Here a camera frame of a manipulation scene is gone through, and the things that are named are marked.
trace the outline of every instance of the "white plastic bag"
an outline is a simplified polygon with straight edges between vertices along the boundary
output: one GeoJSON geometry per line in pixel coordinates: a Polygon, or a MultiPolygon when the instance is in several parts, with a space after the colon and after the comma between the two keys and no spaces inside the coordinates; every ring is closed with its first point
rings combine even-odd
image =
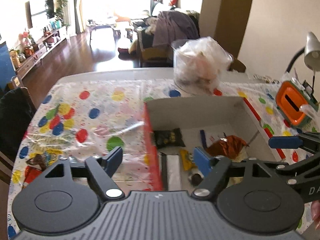
{"type": "Polygon", "coordinates": [[[219,72],[227,70],[232,61],[231,55],[211,37],[187,41],[174,50],[175,82],[193,94],[199,89],[210,93],[218,85],[219,72]]]}

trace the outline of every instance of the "black slot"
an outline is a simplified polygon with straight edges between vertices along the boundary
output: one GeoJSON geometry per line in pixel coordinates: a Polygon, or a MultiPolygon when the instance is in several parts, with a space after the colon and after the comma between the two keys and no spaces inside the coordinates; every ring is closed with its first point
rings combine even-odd
{"type": "Polygon", "coordinates": [[[284,97],[285,97],[285,99],[287,99],[287,101],[293,107],[293,109],[296,110],[297,112],[299,112],[299,107],[297,107],[295,105],[295,103],[291,100],[291,98],[289,98],[288,95],[285,95],[284,97]]]}

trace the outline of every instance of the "tablecloth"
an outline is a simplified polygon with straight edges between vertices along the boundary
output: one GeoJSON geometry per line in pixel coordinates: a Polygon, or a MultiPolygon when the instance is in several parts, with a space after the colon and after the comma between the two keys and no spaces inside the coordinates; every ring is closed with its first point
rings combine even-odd
{"type": "MultiPolygon", "coordinates": [[[[263,128],[275,136],[297,134],[299,131],[288,127],[276,109],[279,87],[278,84],[222,82],[214,95],[247,98],[261,117],[263,128]]],[[[152,190],[143,139],[143,103],[176,96],[173,90],[179,89],[171,79],[70,82],[53,86],[27,129],[14,164],[8,196],[9,238],[19,231],[11,211],[13,199],[59,156],[73,155],[83,161],[121,146],[123,163],[113,180],[125,193],[152,190]]],[[[316,129],[311,122],[303,130],[316,129]]],[[[290,164],[308,157],[300,149],[283,152],[284,161],[290,164]]],[[[308,203],[297,231],[302,233],[311,223],[308,203]]]]}

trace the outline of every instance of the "cardboard box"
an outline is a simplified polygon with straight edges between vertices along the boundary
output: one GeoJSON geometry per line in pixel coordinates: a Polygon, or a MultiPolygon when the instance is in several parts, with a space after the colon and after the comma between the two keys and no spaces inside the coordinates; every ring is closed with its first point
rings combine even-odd
{"type": "MultiPolygon", "coordinates": [[[[155,147],[153,130],[180,128],[186,145],[185,149],[189,152],[193,152],[195,147],[202,146],[200,130],[204,130],[206,134],[236,135],[247,143],[250,142],[250,147],[246,149],[249,157],[265,161],[280,161],[281,157],[278,152],[268,146],[269,135],[260,126],[257,114],[252,112],[250,104],[247,105],[247,103],[241,97],[207,95],[162,98],[146,102],[145,141],[154,190],[161,190],[162,184],[158,171],[158,150],[155,147]]],[[[160,151],[172,155],[178,154],[179,150],[180,147],[166,147],[160,151]]],[[[186,172],[181,172],[181,179],[182,187],[189,189],[188,182],[186,183],[186,172]]]]}

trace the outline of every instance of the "blue dot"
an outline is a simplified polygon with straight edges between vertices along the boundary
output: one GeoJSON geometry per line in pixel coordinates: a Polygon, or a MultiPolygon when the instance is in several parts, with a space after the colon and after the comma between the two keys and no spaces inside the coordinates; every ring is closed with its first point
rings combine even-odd
{"type": "Polygon", "coordinates": [[[274,100],[274,98],[272,97],[272,95],[270,95],[269,93],[267,94],[267,96],[268,96],[271,100],[274,100]]]}
{"type": "Polygon", "coordinates": [[[14,230],[13,226],[8,226],[8,237],[9,239],[13,236],[15,236],[17,233],[16,233],[16,230],[14,230]]]}
{"type": "Polygon", "coordinates": [[[181,94],[178,90],[170,90],[169,91],[169,97],[174,98],[174,97],[181,97],[181,94]]]}
{"type": "Polygon", "coordinates": [[[48,122],[48,119],[44,116],[44,117],[42,117],[41,120],[39,121],[38,126],[39,126],[39,127],[43,127],[43,126],[45,126],[45,125],[47,124],[47,122],[48,122]]]}
{"type": "Polygon", "coordinates": [[[60,123],[58,123],[58,124],[53,128],[52,134],[58,136],[58,135],[60,135],[62,132],[63,132],[63,123],[60,122],[60,123]]]}
{"type": "Polygon", "coordinates": [[[99,116],[99,114],[100,114],[100,110],[98,108],[93,108],[89,112],[89,117],[91,119],[95,119],[99,116]]]}
{"type": "Polygon", "coordinates": [[[43,104],[46,104],[46,103],[48,103],[50,100],[51,100],[51,98],[52,98],[52,96],[46,96],[46,98],[43,100],[43,104]]]}
{"type": "Polygon", "coordinates": [[[28,146],[23,147],[19,153],[19,158],[24,159],[24,157],[28,155],[28,152],[29,152],[29,147],[28,146]]]}

